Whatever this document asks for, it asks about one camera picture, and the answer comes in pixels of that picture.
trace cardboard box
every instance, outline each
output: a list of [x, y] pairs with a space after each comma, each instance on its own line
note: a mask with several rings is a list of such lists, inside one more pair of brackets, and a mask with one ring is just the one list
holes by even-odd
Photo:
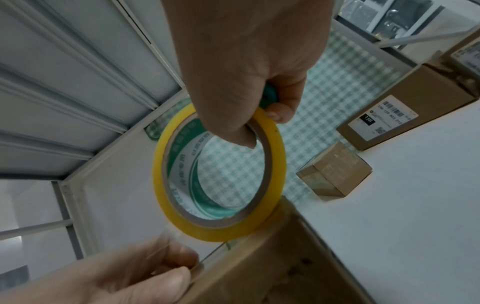
[[440, 60], [480, 84], [480, 28], [446, 51]]
[[337, 131], [358, 150], [368, 149], [476, 100], [467, 82], [437, 62], [417, 66]]
[[297, 176], [320, 196], [347, 196], [372, 168], [358, 155], [337, 142], [314, 157]]
[[373, 304], [285, 199], [253, 234], [194, 280], [178, 304]]

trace tape strip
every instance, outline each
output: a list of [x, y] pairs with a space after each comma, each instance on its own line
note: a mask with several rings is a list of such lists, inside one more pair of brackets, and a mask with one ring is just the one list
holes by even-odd
[[153, 186], [164, 214], [183, 233], [204, 241], [223, 242], [253, 232], [274, 210], [285, 183], [287, 162], [278, 128], [258, 108], [248, 126], [265, 153], [265, 172], [251, 202], [228, 209], [212, 201], [198, 178], [198, 159], [213, 135], [193, 105], [183, 108], [164, 129], [153, 161]]

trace tape roll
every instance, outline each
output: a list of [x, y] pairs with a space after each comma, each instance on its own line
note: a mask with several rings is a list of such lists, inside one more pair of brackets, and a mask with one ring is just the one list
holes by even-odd
[[200, 185], [198, 159], [213, 135], [193, 105], [178, 112], [162, 132], [153, 160], [153, 187], [162, 211], [183, 233], [204, 241], [236, 239], [252, 233], [276, 207], [287, 172], [282, 137], [262, 108], [247, 125], [263, 145], [265, 172], [255, 196], [240, 210], [220, 206]]

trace barcode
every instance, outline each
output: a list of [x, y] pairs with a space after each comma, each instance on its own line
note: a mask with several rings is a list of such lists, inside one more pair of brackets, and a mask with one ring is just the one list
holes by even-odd
[[379, 133], [379, 134], [383, 134], [383, 133], [386, 132], [385, 129], [382, 128], [382, 127], [379, 127], [378, 129], [375, 129], [375, 131], [376, 131], [377, 133]]
[[397, 114], [398, 117], [402, 117], [404, 115], [399, 109], [397, 109], [393, 104], [389, 103], [388, 101], [385, 101], [383, 105], [386, 106], [390, 111]]

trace packing tape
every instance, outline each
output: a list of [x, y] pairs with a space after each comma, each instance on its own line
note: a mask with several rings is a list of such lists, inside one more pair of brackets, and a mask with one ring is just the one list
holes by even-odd
[[[269, 90], [265, 87], [262, 107], [268, 105], [266, 99], [272, 99]], [[258, 191], [243, 209], [224, 208], [202, 189], [199, 156], [213, 135], [192, 104], [180, 110], [162, 132], [153, 160], [153, 187], [162, 211], [183, 233], [204, 241], [233, 240], [252, 233], [276, 207], [287, 172], [282, 137], [262, 108], [257, 108], [247, 125], [263, 145], [265, 172]]]

